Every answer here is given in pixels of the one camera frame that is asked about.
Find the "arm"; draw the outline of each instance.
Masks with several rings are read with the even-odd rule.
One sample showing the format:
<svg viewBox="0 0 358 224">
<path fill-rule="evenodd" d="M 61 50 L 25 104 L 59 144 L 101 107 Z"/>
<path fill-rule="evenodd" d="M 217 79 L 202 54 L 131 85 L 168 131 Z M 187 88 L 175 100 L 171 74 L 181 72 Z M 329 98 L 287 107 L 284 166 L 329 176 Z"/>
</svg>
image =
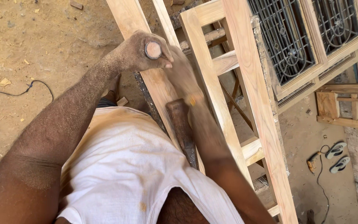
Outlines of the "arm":
<svg viewBox="0 0 358 224">
<path fill-rule="evenodd" d="M 160 43 L 165 58 L 145 56 L 149 41 Z M 172 67 L 170 61 L 163 38 L 135 32 L 49 104 L 0 162 L 0 223 L 52 223 L 58 211 L 61 168 L 84 135 L 110 81 L 122 71 Z"/>
<path fill-rule="evenodd" d="M 186 56 L 178 48 L 171 47 L 170 50 L 175 62 L 172 69 L 164 70 L 190 107 L 194 138 L 206 176 L 226 191 L 244 222 L 275 223 L 238 169 Z"/>
</svg>

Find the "hand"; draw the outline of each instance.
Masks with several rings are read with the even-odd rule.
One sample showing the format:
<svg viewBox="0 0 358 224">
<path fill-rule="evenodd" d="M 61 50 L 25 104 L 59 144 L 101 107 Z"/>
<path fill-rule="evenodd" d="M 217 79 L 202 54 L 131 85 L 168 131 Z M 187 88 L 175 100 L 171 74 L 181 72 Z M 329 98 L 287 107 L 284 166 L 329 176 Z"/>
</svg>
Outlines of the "hand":
<svg viewBox="0 0 358 224">
<path fill-rule="evenodd" d="M 150 41 L 160 44 L 162 50 L 160 58 L 153 60 L 146 56 L 144 48 Z M 107 56 L 112 57 L 115 62 L 121 62 L 122 70 L 129 72 L 139 72 L 154 68 L 172 68 L 173 62 L 164 38 L 142 30 L 134 32 L 129 39 L 122 42 Z"/>
<path fill-rule="evenodd" d="M 169 81 L 175 87 L 179 97 L 190 105 L 191 100 L 204 100 L 204 94 L 197 84 L 193 68 L 182 50 L 175 46 L 169 46 L 174 62 L 172 68 L 164 68 Z"/>
</svg>

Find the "white sleeveless undershirt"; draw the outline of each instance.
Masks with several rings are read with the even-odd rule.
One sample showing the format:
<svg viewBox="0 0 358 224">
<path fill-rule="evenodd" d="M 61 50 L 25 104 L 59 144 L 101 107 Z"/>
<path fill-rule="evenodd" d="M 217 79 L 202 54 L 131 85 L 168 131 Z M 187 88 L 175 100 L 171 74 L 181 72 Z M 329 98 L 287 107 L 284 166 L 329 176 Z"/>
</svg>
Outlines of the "white sleeveless undershirt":
<svg viewBox="0 0 358 224">
<path fill-rule="evenodd" d="M 98 108 L 63 166 L 58 217 L 72 224 L 155 224 L 168 192 L 181 187 L 211 224 L 243 224 L 225 191 L 200 171 L 145 113 Z"/>
</svg>

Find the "man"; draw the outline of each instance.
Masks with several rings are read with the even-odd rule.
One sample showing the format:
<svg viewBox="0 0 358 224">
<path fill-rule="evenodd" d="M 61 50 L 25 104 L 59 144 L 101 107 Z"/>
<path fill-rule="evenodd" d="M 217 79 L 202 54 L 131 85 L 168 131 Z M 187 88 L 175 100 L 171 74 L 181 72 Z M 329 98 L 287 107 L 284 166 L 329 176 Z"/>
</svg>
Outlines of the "man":
<svg viewBox="0 0 358 224">
<path fill-rule="evenodd" d="M 145 56 L 150 41 L 161 45 L 157 60 Z M 121 72 L 158 67 L 190 106 L 206 176 L 150 116 L 115 107 Z M 142 31 L 48 105 L 0 162 L 0 224 L 244 222 L 274 223 L 236 166 L 185 55 Z"/>
</svg>

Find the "wrought iron design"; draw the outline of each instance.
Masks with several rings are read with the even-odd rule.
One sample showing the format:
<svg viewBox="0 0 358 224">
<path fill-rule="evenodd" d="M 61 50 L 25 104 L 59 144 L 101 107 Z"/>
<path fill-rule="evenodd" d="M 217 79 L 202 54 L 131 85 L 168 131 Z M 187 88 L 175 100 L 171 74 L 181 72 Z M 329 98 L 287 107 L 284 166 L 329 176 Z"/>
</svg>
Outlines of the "wrought iron design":
<svg viewBox="0 0 358 224">
<path fill-rule="evenodd" d="M 313 5 L 327 55 L 358 35 L 353 0 L 315 0 Z"/>
<path fill-rule="evenodd" d="M 297 0 L 249 0 L 280 84 L 315 64 Z"/>
</svg>

